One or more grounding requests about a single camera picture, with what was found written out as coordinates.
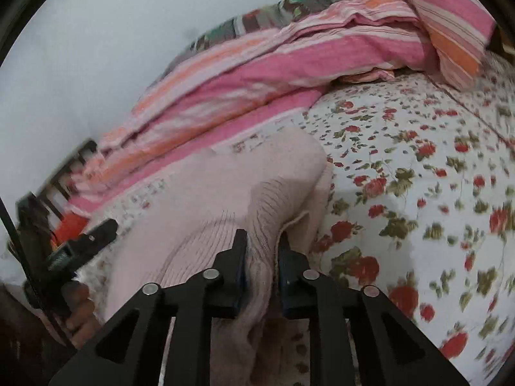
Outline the person's left hand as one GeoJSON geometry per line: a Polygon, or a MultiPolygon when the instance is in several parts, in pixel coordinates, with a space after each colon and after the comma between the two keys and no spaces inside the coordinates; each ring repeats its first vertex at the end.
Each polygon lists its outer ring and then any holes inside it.
{"type": "Polygon", "coordinates": [[[61,297],[70,314],[63,319],[60,314],[53,313],[52,318],[75,349],[81,349],[101,329],[89,287],[78,281],[71,281],[63,286],[61,297]]]}

